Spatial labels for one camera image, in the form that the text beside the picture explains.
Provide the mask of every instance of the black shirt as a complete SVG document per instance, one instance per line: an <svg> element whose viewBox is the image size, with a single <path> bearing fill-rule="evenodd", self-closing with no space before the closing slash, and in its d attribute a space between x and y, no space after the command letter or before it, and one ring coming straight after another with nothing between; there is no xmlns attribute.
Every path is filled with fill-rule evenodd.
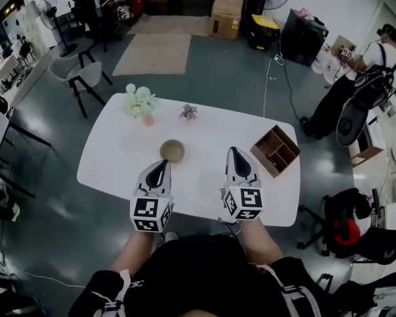
<svg viewBox="0 0 396 317"><path fill-rule="evenodd" d="M284 285L307 287L321 314L332 316L329 295L312 281L300 260L283 258L271 267ZM91 291L114 300L122 287L118 273L98 271L69 316L93 316L106 301ZM191 236L163 244L131 278L123 303L126 316L179 316L190 310L219 317L289 316L277 281L251 265L229 236Z"/></svg>

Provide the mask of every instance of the white chair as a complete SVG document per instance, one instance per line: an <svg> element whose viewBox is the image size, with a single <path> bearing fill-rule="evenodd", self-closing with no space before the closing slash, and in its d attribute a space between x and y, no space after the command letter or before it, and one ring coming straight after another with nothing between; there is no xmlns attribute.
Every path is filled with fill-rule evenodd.
<svg viewBox="0 0 396 317"><path fill-rule="evenodd" d="M86 55L91 64L84 66L83 55ZM103 106L106 103L92 89L101 80L101 76L112 85L113 83L102 70L101 62L96 62L89 50L73 57L60 57L51 61L48 71L66 87L73 89L73 94L78 99L78 105L84 118L87 118L79 93L87 91L95 97Z"/></svg>

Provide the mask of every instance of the beige rug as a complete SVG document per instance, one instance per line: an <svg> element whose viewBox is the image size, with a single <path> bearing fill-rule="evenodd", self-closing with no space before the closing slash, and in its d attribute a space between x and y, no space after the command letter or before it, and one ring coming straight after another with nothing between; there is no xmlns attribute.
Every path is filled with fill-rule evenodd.
<svg viewBox="0 0 396 317"><path fill-rule="evenodd" d="M137 34L117 63L113 76L185 74L190 35Z"/></svg>
<svg viewBox="0 0 396 317"><path fill-rule="evenodd" d="M208 36L208 27L208 17L143 14L129 30L128 34L189 34Z"/></svg>

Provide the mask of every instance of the wooden organizer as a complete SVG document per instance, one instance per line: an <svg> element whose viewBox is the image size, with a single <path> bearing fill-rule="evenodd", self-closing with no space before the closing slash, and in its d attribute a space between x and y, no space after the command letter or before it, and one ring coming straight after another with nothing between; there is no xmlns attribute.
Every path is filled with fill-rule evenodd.
<svg viewBox="0 0 396 317"><path fill-rule="evenodd" d="M280 175L301 150L288 135L275 125L252 148L251 153L272 177Z"/></svg>

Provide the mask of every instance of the gray floor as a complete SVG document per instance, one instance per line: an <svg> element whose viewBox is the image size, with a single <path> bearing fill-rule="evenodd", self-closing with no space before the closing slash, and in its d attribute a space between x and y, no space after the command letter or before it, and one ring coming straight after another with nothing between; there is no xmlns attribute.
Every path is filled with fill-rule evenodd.
<svg viewBox="0 0 396 317"><path fill-rule="evenodd" d="M93 56L103 63L110 76L131 36L122 42L101 46ZM104 100L124 92L127 83L145 85L162 98L204 104L262 116L264 82L271 54L248 48L241 39L192 38L185 75L143 75L112 77L113 86L102 81L97 91ZM309 116L326 93L323 77L308 67L286 62L299 116ZM284 69L270 68L267 85L266 116L291 123L302 150L300 203L322 212L322 197L353 187L352 168L347 149L331 135L322 141L308 139L294 117ZM85 285L94 271L111 265L133 227L128 202L90 189L77 182L79 160L88 134L102 107L90 95L82 98L88 119L84 119L71 91L58 84L48 72L38 80L16 107L13 121L49 141L43 146L15 133L16 149L3 145L1 155L13 160L11 178L36 195L31 199L11 189L21 207L16 223L5 223L3 249L8 263L33 273L53 277L67 284ZM7 134L13 140L13 133ZM299 214L290 228L269 228L286 255L303 259L316 279L323 272L335 276L333 289L350 276L350 262L319 255L321 246L297 250L315 229L307 214ZM170 230L180 236L224 232L215 221L174 215ZM26 290L36 295L51 316L65 316L81 289L38 279L17 272Z"/></svg>

